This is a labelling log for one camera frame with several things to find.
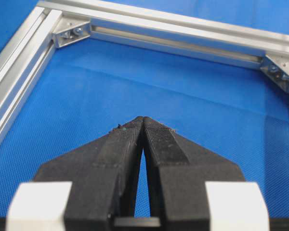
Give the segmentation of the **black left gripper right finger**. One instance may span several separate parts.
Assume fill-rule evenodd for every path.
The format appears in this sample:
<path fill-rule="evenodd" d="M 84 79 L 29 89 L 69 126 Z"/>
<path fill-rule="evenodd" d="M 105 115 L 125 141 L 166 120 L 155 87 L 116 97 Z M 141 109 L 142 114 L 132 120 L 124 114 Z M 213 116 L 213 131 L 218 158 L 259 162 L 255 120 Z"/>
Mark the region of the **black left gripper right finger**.
<path fill-rule="evenodd" d="M 144 117 L 150 212 L 164 223 L 208 223 L 206 181 L 245 181 L 234 162 Z"/>

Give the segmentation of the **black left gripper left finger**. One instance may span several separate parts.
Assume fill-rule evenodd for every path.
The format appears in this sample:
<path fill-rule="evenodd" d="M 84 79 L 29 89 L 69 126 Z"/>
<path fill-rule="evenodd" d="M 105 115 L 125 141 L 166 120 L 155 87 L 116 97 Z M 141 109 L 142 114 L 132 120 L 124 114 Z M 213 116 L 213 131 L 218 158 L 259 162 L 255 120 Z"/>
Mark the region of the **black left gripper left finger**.
<path fill-rule="evenodd" d="M 143 151 L 143 117 L 40 166 L 35 182 L 71 181 L 65 224 L 110 224 L 133 216 Z"/>

